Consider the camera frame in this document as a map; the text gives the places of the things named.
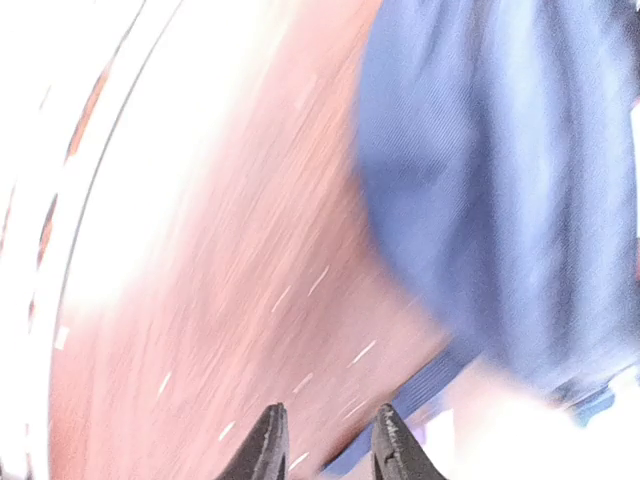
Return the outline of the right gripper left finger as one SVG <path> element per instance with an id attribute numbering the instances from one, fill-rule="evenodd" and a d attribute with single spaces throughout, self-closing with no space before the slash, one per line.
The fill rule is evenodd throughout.
<path id="1" fill-rule="evenodd" d="M 268 405 L 216 480 L 284 480 L 288 476 L 288 416 Z"/>

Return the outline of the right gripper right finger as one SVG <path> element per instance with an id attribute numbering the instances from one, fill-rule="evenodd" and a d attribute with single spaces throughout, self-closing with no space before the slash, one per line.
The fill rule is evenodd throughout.
<path id="1" fill-rule="evenodd" d="M 445 480 L 390 403 L 377 410 L 371 452 L 375 480 Z"/>

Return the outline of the navy blue student backpack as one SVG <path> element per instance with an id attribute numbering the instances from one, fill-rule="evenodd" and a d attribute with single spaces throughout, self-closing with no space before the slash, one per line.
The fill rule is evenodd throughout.
<path id="1" fill-rule="evenodd" d="M 639 362 L 629 1 L 385 1 L 356 108 L 375 242 L 450 332 L 408 418 L 480 355 L 586 420 Z"/>

